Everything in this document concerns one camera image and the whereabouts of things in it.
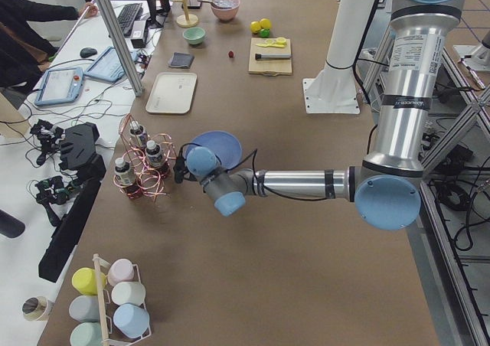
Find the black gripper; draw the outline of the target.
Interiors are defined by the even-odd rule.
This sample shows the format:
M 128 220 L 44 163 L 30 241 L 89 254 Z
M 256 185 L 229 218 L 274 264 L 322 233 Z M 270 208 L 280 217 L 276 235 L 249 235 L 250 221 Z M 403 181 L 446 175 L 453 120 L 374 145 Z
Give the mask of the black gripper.
M 181 184 L 185 179 L 185 175 L 188 173 L 182 149 L 179 150 L 178 155 L 175 159 L 173 171 L 175 183 Z

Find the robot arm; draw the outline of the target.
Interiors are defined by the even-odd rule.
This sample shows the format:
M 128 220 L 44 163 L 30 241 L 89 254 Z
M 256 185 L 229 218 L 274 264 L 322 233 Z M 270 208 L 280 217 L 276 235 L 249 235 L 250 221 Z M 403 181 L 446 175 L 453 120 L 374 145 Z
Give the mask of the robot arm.
M 274 194 L 295 201 L 344 198 L 382 230 L 399 230 L 419 215 L 423 130 L 447 34 L 465 0 L 393 0 L 394 45 L 381 99 L 374 147 L 358 167 L 344 171 L 259 171 L 225 168 L 205 145 L 188 143 L 174 166 L 175 181 L 198 182 L 215 208 L 229 216 L 249 195 Z

